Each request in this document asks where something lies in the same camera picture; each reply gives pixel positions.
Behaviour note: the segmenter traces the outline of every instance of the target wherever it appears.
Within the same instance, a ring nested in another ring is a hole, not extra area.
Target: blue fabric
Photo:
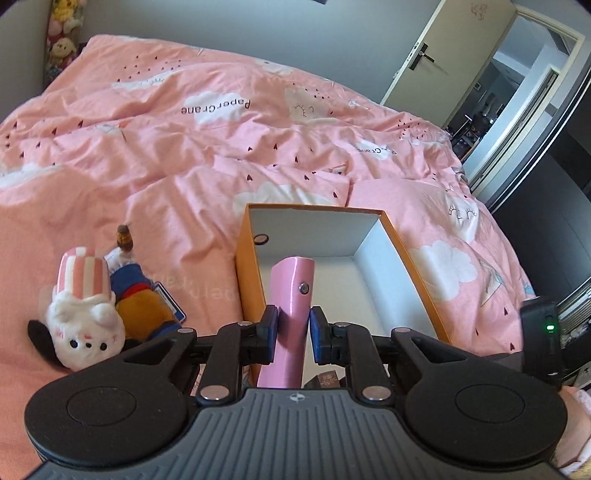
[[[168,335],[169,333],[176,332],[179,328],[181,328],[181,324],[178,322],[174,322],[172,320],[169,322],[164,322],[159,328],[156,328],[155,331],[150,333],[150,336],[147,338],[147,340]]]
[[[111,290],[115,292],[115,301],[120,301],[125,292],[138,283],[152,284],[137,263],[125,265],[113,272],[111,274]]]

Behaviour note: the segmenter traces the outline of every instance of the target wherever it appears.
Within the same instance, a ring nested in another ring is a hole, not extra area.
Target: white plush toy
[[[73,371],[120,353],[125,327],[105,259],[85,247],[67,251],[45,323],[31,320],[28,334],[46,360]]]

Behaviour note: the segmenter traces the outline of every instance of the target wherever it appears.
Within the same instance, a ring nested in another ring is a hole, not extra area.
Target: screw
[[[207,387],[203,387],[199,394],[205,400],[223,400],[230,394],[230,391],[223,385],[208,385]]]
[[[382,387],[380,385],[373,385],[371,387],[365,387],[362,391],[365,398],[371,401],[386,400],[392,395],[389,388]]]

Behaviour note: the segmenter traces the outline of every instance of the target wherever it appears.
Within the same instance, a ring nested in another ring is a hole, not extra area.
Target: pink bedsheet
[[[446,134],[326,79],[231,53],[95,37],[0,127],[0,477],[38,463],[29,397],[61,373],[27,321],[63,252],[107,253],[118,224],[201,334],[241,317],[233,253],[248,202],[384,209],[455,345],[521,348],[531,287],[462,182]]]

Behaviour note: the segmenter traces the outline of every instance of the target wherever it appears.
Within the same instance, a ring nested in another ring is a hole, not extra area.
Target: pink and white striped hat
[[[110,299],[111,281],[105,259],[97,257],[91,248],[68,250],[61,258],[56,294],[64,290],[80,300],[101,293]]]

